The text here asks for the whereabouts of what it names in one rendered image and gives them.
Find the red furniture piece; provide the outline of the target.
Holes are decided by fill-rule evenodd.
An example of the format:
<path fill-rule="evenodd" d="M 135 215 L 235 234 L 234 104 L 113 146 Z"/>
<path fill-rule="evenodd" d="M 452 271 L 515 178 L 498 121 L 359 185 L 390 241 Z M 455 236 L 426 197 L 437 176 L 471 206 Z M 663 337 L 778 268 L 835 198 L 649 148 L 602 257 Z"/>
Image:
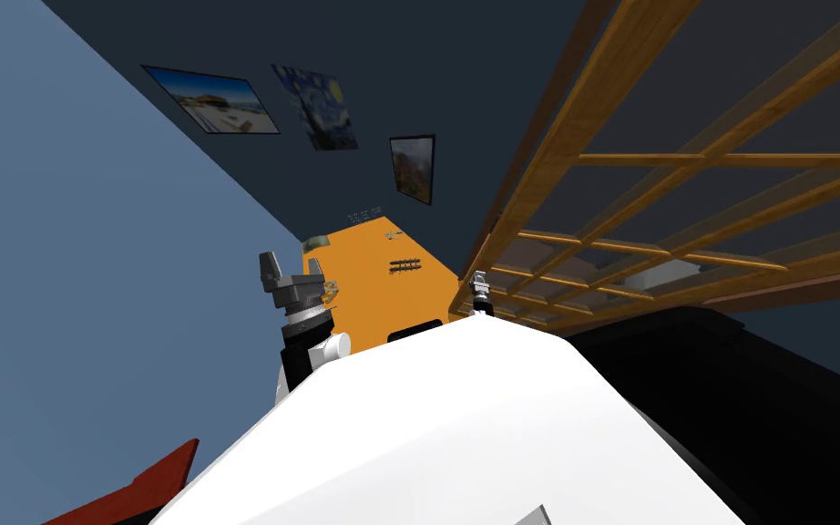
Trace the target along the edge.
<path fill-rule="evenodd" d="M 199 443 L 185 442 L 131 484 L 42 525 L 149 525 L 186 486 Z"/>

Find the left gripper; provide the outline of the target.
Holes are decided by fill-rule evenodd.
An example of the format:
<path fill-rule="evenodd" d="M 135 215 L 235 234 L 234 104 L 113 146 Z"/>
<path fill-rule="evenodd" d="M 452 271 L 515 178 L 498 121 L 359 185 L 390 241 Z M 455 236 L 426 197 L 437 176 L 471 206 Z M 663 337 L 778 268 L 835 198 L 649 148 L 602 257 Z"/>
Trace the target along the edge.
<path fill-rule="evenodd" d="M 274 252 L 259 255 L 261 284 L 271 292 L 275 308 L 285 309 L 286 314 L 323 305 L 325 276 L 316 258 L 308 260 L 309 274 L 284 275 Z"/>

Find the starry night wall picture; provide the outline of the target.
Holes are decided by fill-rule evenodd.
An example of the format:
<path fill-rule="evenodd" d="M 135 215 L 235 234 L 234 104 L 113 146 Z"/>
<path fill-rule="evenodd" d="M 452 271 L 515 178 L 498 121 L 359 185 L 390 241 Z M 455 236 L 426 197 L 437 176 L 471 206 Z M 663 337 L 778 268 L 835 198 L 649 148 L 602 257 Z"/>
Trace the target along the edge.
<path fill-rule="evenodd" d="M 336 77 L 271 65 L 316 151 L 358 149 Z"/>

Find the dark framed wall picture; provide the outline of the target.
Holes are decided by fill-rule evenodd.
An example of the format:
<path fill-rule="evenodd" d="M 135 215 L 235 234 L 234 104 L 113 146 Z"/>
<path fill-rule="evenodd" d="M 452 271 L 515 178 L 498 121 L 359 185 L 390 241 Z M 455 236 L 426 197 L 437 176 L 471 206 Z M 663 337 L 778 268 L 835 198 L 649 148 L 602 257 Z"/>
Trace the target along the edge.
<path fill-rule="evenodd" d="M 396 190 L 430 207 L 433 202 L 435 135 L 391 137 L 389 148 Z"/>

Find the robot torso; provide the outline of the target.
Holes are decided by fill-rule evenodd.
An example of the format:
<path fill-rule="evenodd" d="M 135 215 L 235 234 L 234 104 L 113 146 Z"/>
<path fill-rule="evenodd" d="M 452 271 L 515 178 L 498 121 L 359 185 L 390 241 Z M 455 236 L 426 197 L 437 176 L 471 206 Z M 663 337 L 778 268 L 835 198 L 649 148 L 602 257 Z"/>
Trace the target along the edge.
<path fill-rule="evenodd" d="M 479 312 L 315 370 L 149 525 L 744 525 L 567 341 Z"/>

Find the beach landscape wall picture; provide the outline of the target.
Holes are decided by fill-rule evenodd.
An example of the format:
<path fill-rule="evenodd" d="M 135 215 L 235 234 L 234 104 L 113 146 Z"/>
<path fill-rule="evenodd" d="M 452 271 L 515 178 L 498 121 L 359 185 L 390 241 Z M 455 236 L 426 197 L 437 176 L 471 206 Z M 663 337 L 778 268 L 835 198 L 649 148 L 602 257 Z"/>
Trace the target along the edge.
<path fill-rule="evenodd" d="M 207 134 L 278 135 L 277 125 L 246 79 L 144 66 Z"/>

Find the orange table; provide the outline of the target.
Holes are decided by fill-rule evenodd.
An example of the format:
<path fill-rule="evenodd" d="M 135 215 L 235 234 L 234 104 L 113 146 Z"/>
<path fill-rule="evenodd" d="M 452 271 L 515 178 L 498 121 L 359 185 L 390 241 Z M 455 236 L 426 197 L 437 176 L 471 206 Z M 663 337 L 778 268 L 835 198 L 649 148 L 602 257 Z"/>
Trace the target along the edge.
<path fill-rule="evenodd" d="M 384 234 L 400 227 L 380 217 L 328 234 L 330 246 L 302 256 L 316 258 L 338 293 L 328 303 L 336 333 L 347 333 L 351 352 L 386 343 L 392 332 L 438 318 L 448 323 L 448 307 L 458 289 L 456 275 L 406 231 L 397 239 Z M 390 274 L 390 262 L 417 258 L 422 268 Z"/>

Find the large black furniture piece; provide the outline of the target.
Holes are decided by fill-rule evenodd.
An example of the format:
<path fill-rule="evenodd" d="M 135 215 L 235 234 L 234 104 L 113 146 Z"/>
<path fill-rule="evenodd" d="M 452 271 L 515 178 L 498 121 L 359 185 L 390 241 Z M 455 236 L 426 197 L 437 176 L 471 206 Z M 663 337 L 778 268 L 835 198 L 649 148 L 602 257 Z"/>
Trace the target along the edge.
<path fill-rule="evenodd" d="M 711 309 L 569 342 L 683 446 L 746 525 L 840 525 L 840 375 Z"/>

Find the wooden lattice frame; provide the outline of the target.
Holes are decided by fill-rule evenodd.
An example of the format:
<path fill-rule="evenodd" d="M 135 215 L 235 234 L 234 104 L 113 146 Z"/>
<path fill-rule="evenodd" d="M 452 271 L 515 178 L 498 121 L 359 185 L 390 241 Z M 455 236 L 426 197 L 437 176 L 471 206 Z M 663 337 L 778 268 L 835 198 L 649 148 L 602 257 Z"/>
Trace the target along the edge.
<path fill-rule="evenodd" d="M 673 153 L 590 153 L 589 142 L 687 22 L 701 0 L 621 0 L 471 263 L 471 292 L 451 314 L 477 314 L 486 273 L 495 314 L 542 331 L 598 325 L 685 304 L 840 281 L 840 232 L 765 256 L 717 252 L 720 242 L 840 198 L 840 152 L 742 153 L 740 147 L 840 80 L 840 21 Z M 647 174 L 572 235 L 527 227 L 575 167 L 643 167 Z M 792 170 L 794 176 L 653 244 L 610 234 L 705 170 Z"/>

